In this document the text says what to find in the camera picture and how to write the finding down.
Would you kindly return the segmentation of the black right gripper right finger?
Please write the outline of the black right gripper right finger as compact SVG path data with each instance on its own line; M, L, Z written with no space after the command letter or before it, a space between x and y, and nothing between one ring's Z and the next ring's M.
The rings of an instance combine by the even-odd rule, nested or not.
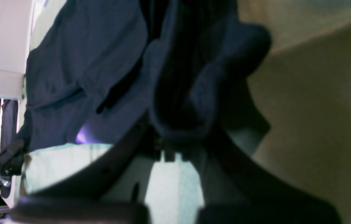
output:
M202 142L242 201L207 205L198 224L340 224L330 203L293 187L257 165L215 125Z

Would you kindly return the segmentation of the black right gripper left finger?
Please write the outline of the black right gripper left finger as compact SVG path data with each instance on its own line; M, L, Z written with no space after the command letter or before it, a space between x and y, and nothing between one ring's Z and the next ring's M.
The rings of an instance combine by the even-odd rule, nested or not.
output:
M144 198L155 160L143 115L108 152L61 182L22 197L10 224L150 224Z

